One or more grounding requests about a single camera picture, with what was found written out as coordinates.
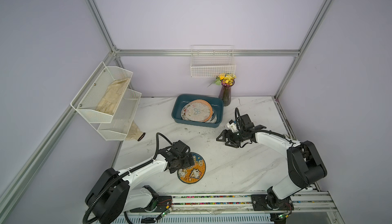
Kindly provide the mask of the red rose round coaster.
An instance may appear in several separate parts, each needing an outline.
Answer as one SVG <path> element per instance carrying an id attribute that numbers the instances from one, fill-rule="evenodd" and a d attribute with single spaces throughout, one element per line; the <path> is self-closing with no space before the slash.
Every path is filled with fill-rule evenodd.
<path id="1" fill-rule="evenodd" d="M 183 120 L 188 120 L 187 119 L 187 117 L 186 117 L 186 110 L 187 110 L 187 106 L 184 106 L 183 107 L 183 109 L 181 110 L 181 118 L 183 119 Z"/>

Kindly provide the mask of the yellow cat round coaster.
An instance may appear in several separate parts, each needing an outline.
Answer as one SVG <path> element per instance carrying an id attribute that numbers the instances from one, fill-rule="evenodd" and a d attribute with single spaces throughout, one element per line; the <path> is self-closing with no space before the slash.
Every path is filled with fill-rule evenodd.
<path id="1" fill-rule="evenodd" d="M 191 152 L 194 164 L 177 171 L 178 179 L 185 184 L 195 184 L 199 182 L 206 173 L 206 162 L 204 158 L 194 152 Z"/>

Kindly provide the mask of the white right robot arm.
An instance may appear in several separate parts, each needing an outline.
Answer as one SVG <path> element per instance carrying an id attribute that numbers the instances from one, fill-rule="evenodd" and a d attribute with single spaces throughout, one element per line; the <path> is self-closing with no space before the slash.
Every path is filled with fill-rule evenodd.
<path id="1" fill-rule="evenodd" d="M 227 127 L 216 141 L 232 148 L 259 143 L 278 152 L 287 161 L 286 176 L 267 190 L 264 201 L 267 209 L 286 207 L 291 195 L 327 176 L 327 169 L 311 141 L 300 142 L 268 130 L 265 126 L 256 126 L 247 114 L 240 115 L 238 110 L 235 111 L 235 120 L 229 121 Z"/>

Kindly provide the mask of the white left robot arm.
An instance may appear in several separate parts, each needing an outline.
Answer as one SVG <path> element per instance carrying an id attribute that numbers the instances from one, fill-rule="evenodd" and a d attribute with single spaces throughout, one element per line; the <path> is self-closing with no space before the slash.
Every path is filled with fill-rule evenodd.
<path id="1" fill-rule="evenodd" d="M 110 224 L 125 211 L 154 210 L 158 194 L 149 185 L 135 187 L 148 178 L 169 171 L 173 174 L 194 164 L 190 147 L 182 141 L 165 148 L 156 148 L 152 158 L 135 166 L 116 171 L 105 170 L 85 199 L 88 207 L 82 223 Z"/>

